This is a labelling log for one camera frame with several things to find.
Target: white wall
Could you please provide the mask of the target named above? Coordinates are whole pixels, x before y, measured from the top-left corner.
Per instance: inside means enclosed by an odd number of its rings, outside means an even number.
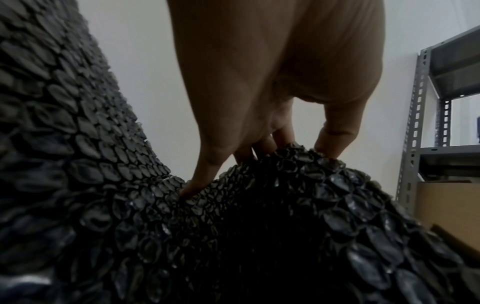
[[[465,18],[458,1],[462,0],[385,0],[383,76],[358,139],[341,159],[370,174],[391,194],[397,185],[417,52],[463,31]],[[176,63],[166,3],[79,3],[153,149],[173,173],[189,179],[200,141]],[[324,122],[322,107],[296,101],[293,115],[297,141],[312,147]],[[435,118],[428,119],[435,124]],[[233,164],[230,159],[223,170]]]

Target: metal shelf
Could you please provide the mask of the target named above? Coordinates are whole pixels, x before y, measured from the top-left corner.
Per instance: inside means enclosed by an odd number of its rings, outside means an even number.
[[[429,78],[438,95],[435,147],[420,148]],[[480,26],[420,52],[396,191],[396,200],[410,214],[415,211],[419,176],[478,182],[480,146],[450,147],[452,100],[474,94],[480,94]]]
[[[480,93],[480,26],[431,47],[430,78],[441,101]]]
[[[480,145],[422,148],[419,173],[428,177],[480,177]]]

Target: finger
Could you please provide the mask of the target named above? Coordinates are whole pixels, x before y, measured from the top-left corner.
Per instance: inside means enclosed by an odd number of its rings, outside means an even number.
[[[228,156],[225,157],[209,149],[201,148],[193,177],[180,192],[180,197],[190,198],[207,187],[215,179],[227,158]]]
[[[258,159],[263,158],[266,155],[273,154],[277,149],[277,144],[271,135],[267,135],[262,138],[259,142],[252,145],[253,150]]]
[[[254,152],[252,151],[252,148],[250,146],[238,148],[233,154],[233,156],[235,157],[236,163],[239,165],[241,163],[246,163],[246,162],[251,162],[256,160],[254,156]]]
[[[288,144],[295,142],[294,126],[290,121],[283,128],[276,130],[271,135],[277,147],[283,148]]]

